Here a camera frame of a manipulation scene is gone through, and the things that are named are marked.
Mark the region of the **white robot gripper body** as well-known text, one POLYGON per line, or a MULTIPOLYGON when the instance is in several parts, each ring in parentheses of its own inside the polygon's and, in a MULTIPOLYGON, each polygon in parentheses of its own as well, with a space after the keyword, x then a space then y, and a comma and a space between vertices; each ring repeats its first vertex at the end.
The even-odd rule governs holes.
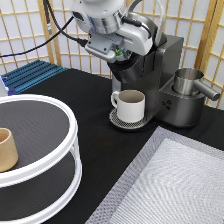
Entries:
POLYGON ((127 50, 146 55, 153 46, 149 28, 142 22, 124 17, 122 26, 112 34, 101 34, 90 30, 91 38, 85 50, 109 63, 114 63, 117 51, 127 50))

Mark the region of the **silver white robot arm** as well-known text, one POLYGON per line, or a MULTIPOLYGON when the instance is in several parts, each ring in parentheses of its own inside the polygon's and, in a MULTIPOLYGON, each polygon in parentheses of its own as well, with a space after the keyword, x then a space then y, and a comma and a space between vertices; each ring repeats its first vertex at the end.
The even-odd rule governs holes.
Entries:
POLYGON ((144 56, 153 45, 149 28, 131 17, 125 0, 74 0, 70 11, 90 35, 85 50, 109 63, 116 61, 116 50, 144 56))

